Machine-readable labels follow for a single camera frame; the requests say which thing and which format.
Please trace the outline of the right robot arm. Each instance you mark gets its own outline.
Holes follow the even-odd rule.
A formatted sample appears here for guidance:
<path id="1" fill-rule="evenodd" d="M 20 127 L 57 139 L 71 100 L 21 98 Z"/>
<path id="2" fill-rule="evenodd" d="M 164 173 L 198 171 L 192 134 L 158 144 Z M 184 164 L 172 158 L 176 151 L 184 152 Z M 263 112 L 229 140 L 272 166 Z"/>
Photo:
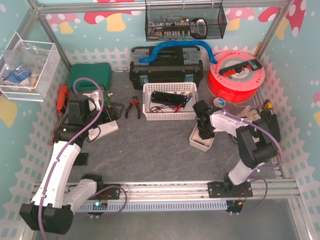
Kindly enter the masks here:
<path id="1" fill-rule="evenodd" d="M 209 107 L 204 100 L 193 105 L 199 137 L 213 138 L 221 130 L 236 138 L 240 160 L 223 181 L 208 183 L 208 195 L 217 198 L 252 197 L 249 177 L 276 156 L 283 156 L 277 115 L 263 110 L 254 121 L 235 116 L 219 107 Z"/>

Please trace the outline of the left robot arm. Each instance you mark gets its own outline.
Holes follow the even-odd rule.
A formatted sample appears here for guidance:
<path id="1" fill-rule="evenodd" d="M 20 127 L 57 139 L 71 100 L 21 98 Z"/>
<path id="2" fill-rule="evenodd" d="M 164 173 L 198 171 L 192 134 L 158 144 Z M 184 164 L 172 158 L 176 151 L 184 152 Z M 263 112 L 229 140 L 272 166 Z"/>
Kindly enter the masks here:
<path id="1" fill-rule="evenodd" d="M 65 190 L 75 162 L 87 157 L 81 151 L 84 142 L 111 132 L 107 125 L 113 120 L 103 97 L 99 90 L 70 96 L 67 113 L 55 132 L 43 180 L 30 203 L 22 204 L 19 210 L 31 230 L 44 235 L 64 235 L 71 228 L 74 214 L 87 200 L 96 200 L 106 208 L 109 200 L 120 198 L 123 190 L 120 184 L 104 184 L 102 176 L 91 173 L 84 174 L 78 184 Z"/>

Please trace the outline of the small white tray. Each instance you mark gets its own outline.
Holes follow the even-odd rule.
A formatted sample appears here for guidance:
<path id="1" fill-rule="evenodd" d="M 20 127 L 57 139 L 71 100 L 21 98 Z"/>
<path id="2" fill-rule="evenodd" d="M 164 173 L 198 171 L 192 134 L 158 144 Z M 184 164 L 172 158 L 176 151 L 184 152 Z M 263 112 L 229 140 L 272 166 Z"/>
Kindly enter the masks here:
<path id="1" fill-rule="evenodd" d="M 189 137 L 189 144 L 198 150 L 207 152 L 212 147 L 214 139 L 215 138 L 213 137 L 213 138 L 203 140 L 199 135 L 198 127 L 195 126 Z M 205 143 L 205 145 L 198 144 L 197 142 L 195 142 L 195 140 Z"/>

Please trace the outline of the orange black pliers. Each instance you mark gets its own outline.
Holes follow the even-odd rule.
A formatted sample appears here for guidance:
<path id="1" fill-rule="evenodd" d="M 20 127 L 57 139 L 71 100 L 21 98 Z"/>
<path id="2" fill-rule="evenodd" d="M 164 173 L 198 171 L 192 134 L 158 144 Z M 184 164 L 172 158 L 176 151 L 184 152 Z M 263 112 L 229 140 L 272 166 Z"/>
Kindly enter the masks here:
<path id="1" fill-rule="evenodd" d="M 129 106 L 127 107 L 126 111 L 125 111 L 125 118 L 127 119 L 128 116 L 129 116 L 129 112 L 131 110 L 131 108 L 135 106 L 136 109 L 137 109 L 137 118 L 140 119 L 141 118 L 141 109 L 140 109 L 140 102 L 138 100 L 138 97 L 137 96 L 133 96 L 130 103 L 129 103 Z"/>

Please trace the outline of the white perforated basket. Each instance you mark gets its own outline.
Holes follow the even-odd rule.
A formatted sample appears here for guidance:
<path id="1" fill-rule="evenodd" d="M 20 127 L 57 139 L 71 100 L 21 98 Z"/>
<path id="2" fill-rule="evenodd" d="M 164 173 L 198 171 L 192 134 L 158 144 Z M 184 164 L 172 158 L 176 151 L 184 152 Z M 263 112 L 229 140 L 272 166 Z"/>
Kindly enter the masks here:
<path id="1" fill-rule="evenodd" d="M 146 83 L 142 112 L 148 121 L 193 120 L 198 101 L 194 82 Z"/>

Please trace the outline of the orange multimeter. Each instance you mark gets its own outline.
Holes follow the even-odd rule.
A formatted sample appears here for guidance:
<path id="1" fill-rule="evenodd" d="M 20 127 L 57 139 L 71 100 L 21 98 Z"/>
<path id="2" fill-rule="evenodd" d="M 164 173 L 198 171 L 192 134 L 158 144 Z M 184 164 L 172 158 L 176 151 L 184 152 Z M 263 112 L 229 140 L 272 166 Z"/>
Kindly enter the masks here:
<path id="1" fill-rule="evenodd" d="M 66 112 L 70 95 L 71 95 L 71 92 L 69 91 L 67 85 L 63 84 L 59 87 L 57 102 L 56 102 L 56 109 L 62 115 L 64 115 Z"/>

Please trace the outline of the white peg fixture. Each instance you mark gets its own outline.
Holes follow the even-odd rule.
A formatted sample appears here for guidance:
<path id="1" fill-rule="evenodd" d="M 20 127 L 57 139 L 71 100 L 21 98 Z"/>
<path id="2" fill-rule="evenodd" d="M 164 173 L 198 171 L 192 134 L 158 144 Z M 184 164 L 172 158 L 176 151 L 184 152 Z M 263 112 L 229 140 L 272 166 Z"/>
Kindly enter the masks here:
<path id="1" fill-rule="evenodd" d="M 92 142 L 99 138 L 102 138 L 110 133 L 113 133 L 119 129 L 117 122 L 111 121 L 98 125 L 96 128 L 92 128 L 88 131 L 88 142 Z"/>

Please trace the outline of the red multimeter leads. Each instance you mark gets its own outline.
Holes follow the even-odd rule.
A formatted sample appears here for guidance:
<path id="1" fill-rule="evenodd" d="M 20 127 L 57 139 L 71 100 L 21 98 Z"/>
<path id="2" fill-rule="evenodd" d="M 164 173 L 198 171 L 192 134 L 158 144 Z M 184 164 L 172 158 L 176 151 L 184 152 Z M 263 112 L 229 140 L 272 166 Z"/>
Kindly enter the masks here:
<path id="1" fill-rule="evenodd" d="M 52 141 L 50 143 L 51 146 L 53 146 L 55 144 L 55 138 L 56 138 L 60 123 L 61 123 L 61 114 L 59 111 L 57 111 L 57 120 L 56 120 L 55 126 L 53 128 L 53 137 L 52 137 Z"/>

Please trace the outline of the green plastic case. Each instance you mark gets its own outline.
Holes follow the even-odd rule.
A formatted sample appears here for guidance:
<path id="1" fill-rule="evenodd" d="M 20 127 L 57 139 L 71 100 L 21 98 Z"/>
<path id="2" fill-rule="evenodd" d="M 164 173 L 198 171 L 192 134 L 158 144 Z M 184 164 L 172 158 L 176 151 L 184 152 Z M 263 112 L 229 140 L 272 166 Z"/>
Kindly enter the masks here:
<path id="1" fill-rule="evenodd" d="M 100 63 L 77 63 L 72 65 L 67 81 L 70 92 L 74 92 L 74 82 L 79 78 L 94 80 L 101 89 L 108 90 L 111 86 L 112 68 L 108 62 Z"/>

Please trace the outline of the white work gloves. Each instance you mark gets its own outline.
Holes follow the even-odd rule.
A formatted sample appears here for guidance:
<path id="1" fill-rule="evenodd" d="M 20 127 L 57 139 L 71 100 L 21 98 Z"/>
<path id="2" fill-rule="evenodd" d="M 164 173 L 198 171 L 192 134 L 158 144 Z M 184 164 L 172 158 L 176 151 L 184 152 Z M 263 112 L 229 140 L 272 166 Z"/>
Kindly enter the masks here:
<path id="1" fill-rule="evenodd" d="M 236 115 L 239 118 L 247 119 L 251 122 L 261 119 L 261 116 L 256 108 L 247 105 L 240 113 Z"/>

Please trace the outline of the red filament spool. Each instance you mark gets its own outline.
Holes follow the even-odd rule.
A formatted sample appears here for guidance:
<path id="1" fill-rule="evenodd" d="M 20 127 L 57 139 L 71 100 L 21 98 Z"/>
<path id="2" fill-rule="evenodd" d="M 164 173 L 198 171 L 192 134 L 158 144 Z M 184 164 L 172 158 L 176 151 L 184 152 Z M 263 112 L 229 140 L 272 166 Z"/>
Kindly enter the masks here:
<path id="1" fill-rule="evenodd" d="M 217 53 L 215 59 L 217 63 L 210 65 L 206 80 L 209 91 L 215 97 L 231 103 L 246 102 L 255 95 L 265 80 L 264 67 L 256 71 L 245 69 L 241 73 L 227 77 L 219 74 L 220 69 L 252 59 L 258 60 L 250 53 L 241 50 L 225 50 Z"/>

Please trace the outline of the clear acrylic box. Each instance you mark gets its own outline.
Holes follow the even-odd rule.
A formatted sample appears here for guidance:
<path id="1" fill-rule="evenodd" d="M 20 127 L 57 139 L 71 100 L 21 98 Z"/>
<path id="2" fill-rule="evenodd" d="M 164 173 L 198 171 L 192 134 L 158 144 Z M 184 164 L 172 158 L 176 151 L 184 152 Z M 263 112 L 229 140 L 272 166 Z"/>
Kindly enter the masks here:
<path id="1" fill-rule="evenodd" d="M 8 100 L 43 102 L 61 57 L 55 43 L 23 40 L 16 32 L 0 60 L 0 93 Z"/>

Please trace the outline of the black toolbox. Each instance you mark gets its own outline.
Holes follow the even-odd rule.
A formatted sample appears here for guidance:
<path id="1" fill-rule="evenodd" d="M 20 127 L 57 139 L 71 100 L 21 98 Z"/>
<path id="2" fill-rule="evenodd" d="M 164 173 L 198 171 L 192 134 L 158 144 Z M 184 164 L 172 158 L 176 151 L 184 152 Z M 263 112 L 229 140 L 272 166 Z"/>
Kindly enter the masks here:
<path id="1" fill-rule="evenodd" d="M 197 46 L 163 48 L 156 59 L 140 63 L 148 57 L 153 46 L 138 46 L 131 50 L 129 80 L 133 88 L 141 90 L 147 83 L 193 82 L 197 86 L 204 78 L 201 50 Z"/>

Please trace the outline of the black red connector strip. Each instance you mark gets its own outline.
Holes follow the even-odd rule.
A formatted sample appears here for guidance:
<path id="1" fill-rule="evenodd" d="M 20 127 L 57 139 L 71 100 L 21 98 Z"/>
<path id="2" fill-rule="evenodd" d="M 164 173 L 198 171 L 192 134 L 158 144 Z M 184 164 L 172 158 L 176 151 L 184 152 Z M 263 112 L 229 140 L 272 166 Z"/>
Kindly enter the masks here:
<path id="1" fill-rule="evenodd" d="M 260 70 L 262 67 L 262 64 L 257 59 L 251 59 L 248 61 L 244 61 L 235 65 L 222 68 L 218 71 L 218 73 L 224 77 L 228 77 L 234 74 L 241 73 L 245 69 L 256 71 Z"/>

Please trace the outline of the aluminium rail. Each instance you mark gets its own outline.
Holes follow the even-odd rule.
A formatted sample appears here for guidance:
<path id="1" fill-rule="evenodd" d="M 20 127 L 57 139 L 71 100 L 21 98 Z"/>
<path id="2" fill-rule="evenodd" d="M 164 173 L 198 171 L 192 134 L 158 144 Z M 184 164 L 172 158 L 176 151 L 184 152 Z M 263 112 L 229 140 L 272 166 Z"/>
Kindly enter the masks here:
<path id="1" fill-rule="evenodd" d="M 38 203 L 44 197 L 45 204 L 57 206 L 67 199 L 72 190 L 78 190 L 80 197 L 97 194 L 94 199 L 106 197 L 108 200 L 129 201 L 179 201 L 179 200 L 257 200 L 290 199 L 300 196 L 293 179 L 251 179 L 225 190 L 220 181 L 156 181 L 103 183 L 101 180 L 82 179 L 78 183 L 56 183 L 48 186 L 37 183 L 32 191 L 32 201 Z"/>

